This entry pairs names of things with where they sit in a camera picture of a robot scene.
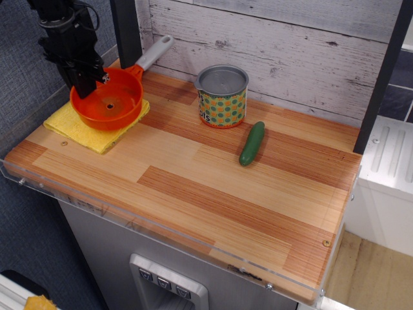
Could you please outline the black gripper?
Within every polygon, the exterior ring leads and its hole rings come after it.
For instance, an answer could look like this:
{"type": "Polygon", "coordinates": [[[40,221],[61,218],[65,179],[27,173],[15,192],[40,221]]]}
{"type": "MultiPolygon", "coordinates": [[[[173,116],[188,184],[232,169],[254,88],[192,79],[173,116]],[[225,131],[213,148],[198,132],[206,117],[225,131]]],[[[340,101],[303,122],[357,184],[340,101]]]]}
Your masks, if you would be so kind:
{"type": "Polygon", "coordinates": [[[103,60],[96,52],[99,16],[93,21],[89,8],[61,8],[58,16],[42,16],[39,25],[47,36],[39,40],[46,60],[56,65],[68,87],[85,99],[104,83],[103,60]]]}

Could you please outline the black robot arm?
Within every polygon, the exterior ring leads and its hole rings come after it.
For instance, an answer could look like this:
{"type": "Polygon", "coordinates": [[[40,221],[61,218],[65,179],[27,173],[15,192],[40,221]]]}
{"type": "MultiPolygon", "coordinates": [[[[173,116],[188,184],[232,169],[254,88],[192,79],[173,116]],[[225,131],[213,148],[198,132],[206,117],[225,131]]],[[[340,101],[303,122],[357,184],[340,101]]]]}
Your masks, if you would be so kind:
{"type": "Polygon", "coordinates": [[[29,1],[39,16],[39,26],[46,36],[39,39],[46,60],[56,65],[69,88],[85,99],[104,83],[108,74],[103,59],[96,52],[99,16],[93,21],[95,9],[83,1],[29,1]]]}

